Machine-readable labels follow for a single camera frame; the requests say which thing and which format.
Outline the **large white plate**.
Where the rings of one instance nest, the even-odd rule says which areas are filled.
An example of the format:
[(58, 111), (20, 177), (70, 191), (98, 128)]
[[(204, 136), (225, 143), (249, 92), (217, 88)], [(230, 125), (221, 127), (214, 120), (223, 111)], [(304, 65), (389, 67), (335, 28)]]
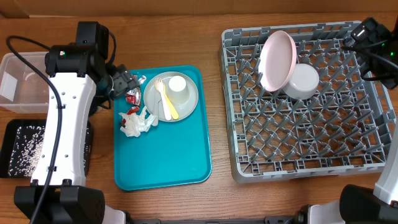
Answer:
[(262, 87), (269, 92), (284, 87), (292, 76), (296, 57), (295, 42), (288, 33), (278, 30), (271, 34), (259, 57), (258, 72), (262, 74)]

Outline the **small grey bowl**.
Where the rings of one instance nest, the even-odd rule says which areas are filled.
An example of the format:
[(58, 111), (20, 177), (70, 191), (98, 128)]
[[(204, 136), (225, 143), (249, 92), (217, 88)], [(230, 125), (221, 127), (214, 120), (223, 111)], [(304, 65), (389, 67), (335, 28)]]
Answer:
[(291, 98), (306, 100), (315, 94), (318, 84), (318, 72), (310, 65), (298, 63), (290, 80), (282, 89)]

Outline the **silver red wrapper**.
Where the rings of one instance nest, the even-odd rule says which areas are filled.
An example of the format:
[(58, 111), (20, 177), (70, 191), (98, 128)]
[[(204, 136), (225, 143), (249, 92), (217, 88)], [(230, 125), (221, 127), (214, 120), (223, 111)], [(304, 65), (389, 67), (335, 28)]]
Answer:
[(142, 98), (141, 85), (146, 82), (147, 77), (145, 75), (133, 75), (133, 79), (138, 82), (138, 86), (125, 94), (126, 101), (132, 105), (140, 106)]

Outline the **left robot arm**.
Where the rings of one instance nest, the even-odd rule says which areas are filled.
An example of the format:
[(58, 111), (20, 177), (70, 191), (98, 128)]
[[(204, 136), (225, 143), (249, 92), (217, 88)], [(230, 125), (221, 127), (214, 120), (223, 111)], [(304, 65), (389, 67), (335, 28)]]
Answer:
[(115, 66), (115, 36), (98, 22), (79, 22), (74, 42), (47, 48), (49, 106), (44, 141), (28, 186), (14, 192), (31, 223), (131, 223), (128, 212), (106, 205), (86, 186), (84, 149), (88, 118), (139, 86), (124, 65)]

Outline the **white napkin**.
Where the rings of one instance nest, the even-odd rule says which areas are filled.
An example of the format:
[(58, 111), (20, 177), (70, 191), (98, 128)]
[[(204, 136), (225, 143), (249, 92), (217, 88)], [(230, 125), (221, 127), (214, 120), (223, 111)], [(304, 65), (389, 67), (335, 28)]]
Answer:
[(142, 132), (148, 132), (154, 121), (158, 118), (156, 115), (150, 114), (147, 118), (147, 107), (144, 106), (141, 113), (119, 113), (122, 117), (122, 125), (120, 130), (127, 137), (139, 137)]

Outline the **small red wrapper piece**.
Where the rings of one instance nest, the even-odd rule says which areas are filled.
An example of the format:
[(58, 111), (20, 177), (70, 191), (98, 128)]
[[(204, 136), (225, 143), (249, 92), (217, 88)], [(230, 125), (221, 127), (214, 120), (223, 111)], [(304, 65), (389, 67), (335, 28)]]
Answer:
[[(138, 112), (139, 111), (139, 109), (140, 109), (140, 107), (139, 106), (137, 106), (137, 105), (133, 105), (128, 111), (127, 111), (127, 115), (132, 115), (132, 114), (134, 114), (134, 113), (136, 113), (136, 112)], [(126, 119), (125, 118), (123, 118), (122, 119), (122, 121), (121, 121), (121, 126), (125, 126), (125, 124), (126, 124)]]

